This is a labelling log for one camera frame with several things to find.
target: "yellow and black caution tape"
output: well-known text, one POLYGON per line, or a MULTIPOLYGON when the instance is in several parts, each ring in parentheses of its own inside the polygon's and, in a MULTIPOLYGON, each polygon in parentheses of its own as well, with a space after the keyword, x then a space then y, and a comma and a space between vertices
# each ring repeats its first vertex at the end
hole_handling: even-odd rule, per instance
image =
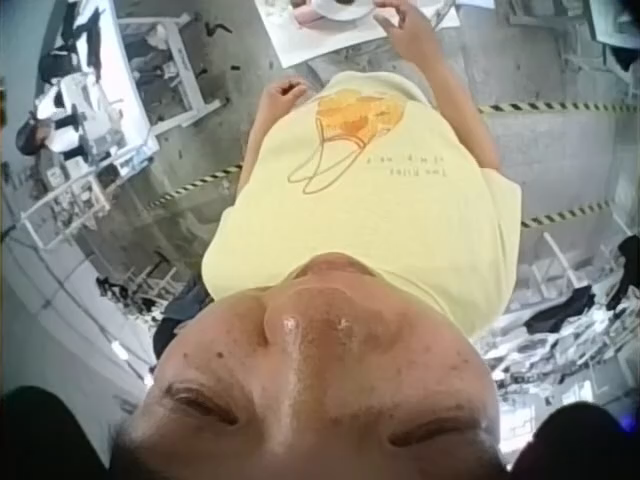
MULTIPOLYGON (((478 107, 480 113, 549 113, 549 112, 569 112, 569 111, 588 111, 588 112, 606 112, 606 113, 636 113, 640 112, 637 105, 628 104, 606 104, 592 102, 515 102, 515 103, 499 103, 495 105, 487 105, 478 107)), ((180 198, 197 188, 208 185, 216 180, 226 178, 229 175, 242 170, 242 164, 225 168, 219 172, 212 173, 206 177, 199 178, 188 185, 178 188, 173 192, 166 193, 159 199, 149 203, 148 208, 154 209, 164 205, 171 200, 180 198)), ((535 226, 546 225, 545 223, 536 224, 535 226)))
POLYGON ((590 102, 516 102, 499 103, 478 107, 480 113, 548 113, 548 112, 606 112, 606 113, 636 113, 640 111, 637 105, 608 104, 590 102))
POLYGON ((587 205, 583 205, 582 207, 565 210, 563 212, 533 217, 529 220, 524 220, 521 225, 524 230, 546 227, 547 225, 553 225, 555 223, 561 223, 574 218, 580 218, 587 215, 592 215, 594 213, 602 212, 603 210, 607 210, 608 208, 611 208, 611 202, 608 200, 604 202, 590 203, 587 205))
POLYGON ((198 180, 191 182, 184 187, 180 187, 173 192, 169 192, 161 196, 158 200, 155 200, 149 203, 148 208, 158 208, 161 205, 164 205, 171 200, 175 200, 176 198, 180 198, 187 193, 193 192, 195 189, 203 187, 209 183, 215 182, 216 180, 220 180, 228 177, 234 173, 237 173, 242 170, 242 164, 234 165, 233 167, 225 168, 220 170, 219 172, 212 173, 211 175, 207 175, 205 177, 199 178, 198 180))

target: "hand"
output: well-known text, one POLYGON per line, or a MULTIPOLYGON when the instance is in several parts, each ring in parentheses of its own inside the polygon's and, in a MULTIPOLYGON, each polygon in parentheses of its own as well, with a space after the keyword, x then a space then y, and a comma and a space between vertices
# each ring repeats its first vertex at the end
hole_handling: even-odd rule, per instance
POLYGON ((293 110, 307 91, 307 84, 300 77, 289 77, 266 87, 258 105, 254 131, 266 135, 280 119, 293 110))
POLYGON ((398 54, 421 70, 442 61, 440 43, 431 21, 408 0, 375 0, 378 8, 393 8, 400 20, 394 25, 381 14, 374 15, 398 54))

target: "eye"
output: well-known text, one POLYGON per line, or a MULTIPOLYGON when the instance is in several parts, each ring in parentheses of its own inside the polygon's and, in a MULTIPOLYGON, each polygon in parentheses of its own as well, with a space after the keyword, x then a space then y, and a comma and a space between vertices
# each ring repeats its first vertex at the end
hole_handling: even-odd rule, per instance
POLYGON ((460 433, 478 428, 478 421, 473 418, 438 418, 409 430, 392 434, 389 437, 389 443, 396 448, 406 448, 450 433, 460 433))
POLYGON ((238 416, 229 408, 223 407, 208 395, 193 387, 169 385, 167 396, 179 406, 184 407, 203 417, 215 417, 227 426, 238 424, 238 416))

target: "nose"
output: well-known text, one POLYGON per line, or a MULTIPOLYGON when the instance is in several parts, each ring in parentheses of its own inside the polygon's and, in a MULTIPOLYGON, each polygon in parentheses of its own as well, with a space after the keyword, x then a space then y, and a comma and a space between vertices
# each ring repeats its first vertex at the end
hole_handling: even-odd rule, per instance
POLYGON ((296 288, 269 302, 265 332, 278 358, 276 442, 299 444, 336 423, 347 427, 343 420, 356 411, 374 411, 367 365, 397 343, 397 330, 375 305, 335 286, 296 288))

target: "t-shirt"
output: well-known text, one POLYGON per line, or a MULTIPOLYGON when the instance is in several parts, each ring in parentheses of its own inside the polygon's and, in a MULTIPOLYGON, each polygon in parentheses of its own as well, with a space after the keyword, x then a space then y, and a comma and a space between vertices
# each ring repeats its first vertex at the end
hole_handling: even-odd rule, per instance
POLYGON ((270 131, 202 274, 220 299, 340 252, 471 336, 512 293, 520 220, 518 185, 481 169, 415 85, 348 72, 270 131))

